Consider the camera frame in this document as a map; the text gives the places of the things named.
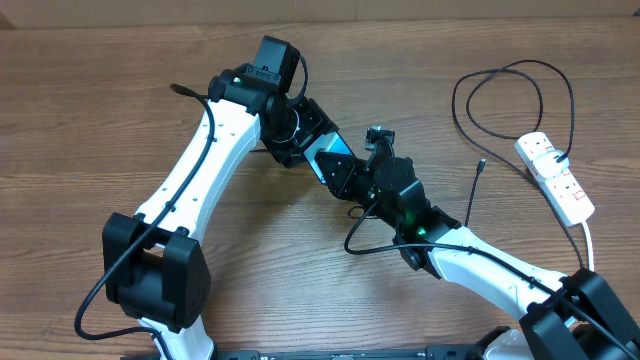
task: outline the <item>robotic arm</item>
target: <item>robotic arm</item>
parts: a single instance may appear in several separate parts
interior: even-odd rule
[[[231,175],[258,140],[287,168],[308,162],[336,198],[356,201],[367,213],[393,227],[397,235],[392,241],[412,269],[424,269],[465,286],[520,321],[526,341],[521,336],[513,338],[513,333],[510,341],[498,337],[485,344],[480,358],[505,359],[505,355],[514,354],[518,359],[624,356],[592,328],[570,332],[567,327],[576,317],[586,319],[566,306],[567,299],[580,305],[622,344],[632,348],[632,343],[640,345],[640,329],[599,275],[581,269],[566,277],[529,265],[483,242],[431,206],[411,159],[395,156],[394,132],[369,129],[365,147],[371,155],[367,160],[357,158],[313,99],[304,97],[303,92],[295,99],[286,97],[299,60],[306,73],[298,50],[266,36],[255,65],[245,64],[214,77],[207,105],[215,123],[205,112],[185,153],[153,196],[133,217],[114,213],[105,225],[102,238],[107,270],[162,214],[205,149],[210,128],[215,127],[215,139],[201,170],[144,244],[147,249],[164,247],[163,255],[140,249],[106,282],[109,300],[120,304],[125,314],[142,325],[158,330],[173,359],[216,356],[215,344],[206,335],[200,317],[211,282],[201,250],[203,235]],[[505,263],[511,269],[501,265]],[[159,356],[167,358],[158,347]]]

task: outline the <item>wall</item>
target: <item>wall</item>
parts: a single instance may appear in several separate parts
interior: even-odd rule
[[[0,0],[0,28],[626,16],[639,6],[638,0]]]

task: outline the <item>power socket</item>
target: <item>power socket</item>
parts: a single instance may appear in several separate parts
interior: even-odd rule
[[[515,148],[566,226],[580,224],[593,214],[595,207],[569,170],[569,160],[555,162],[562,151],[556,150],[547,135],[523,135]]]

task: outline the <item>wooden table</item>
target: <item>wooden table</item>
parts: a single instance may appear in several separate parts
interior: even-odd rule
[[[309,63],[308,95],[356,153],[366,128],[396,131],[427,197],[463,219],[476,163],[486,156],[451,120],[464,74],[519,59],[548,61],[571,79],[577,124],[571,166],[596,205],[589,220],[596,269],[640,319],[640,21],[637,18],[155,27],[0,32],[0,358],[113,359],[153,349],[146,335],[88,342],[73,331],[102,274],[109,215],[132,214],[190,141],[200,105],[172,93],[255,56],[264,34],[286,39]],[[569,102],[549,70],[521,69],[544,96],[541,129],[567,145]],[[293,91],[299,89],[296,77]],[[460,89],[460,96],[475,84]],[[474,115],[522,134],[537,98],[501,77],[480,91]],[[464,113],[464,104],[459,106]],[[519,164],[512,141],[464,127]],[[214,211],[204,252],[212,292],[203,317],[221,349],[261,351],[423,347],[478,340],[516,323],[474,293],[411,271],[396,253],[353,257],[342,241],[352,204],[335,200],[306,165],[286,170],[251,154]],[[470,226],[488,243],[573,273],[575,254],[543,198],[489,159]],[[586,258],[579,227],[571,229]],[[388,244],[376,221],[355,246]],[[92,332],[134,325],[98,296]]]

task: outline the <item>white power cord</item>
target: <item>white power cord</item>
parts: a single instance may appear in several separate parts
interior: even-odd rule
[[[589,270],[595,271],[596,265],[593,260],[593,243],[591,242],[591,231],[589,231],[589,225],[587,225],[586,221],[582,222],[582,228],[584,229],[584,237],[587,239],[587,261],[589,261]]]

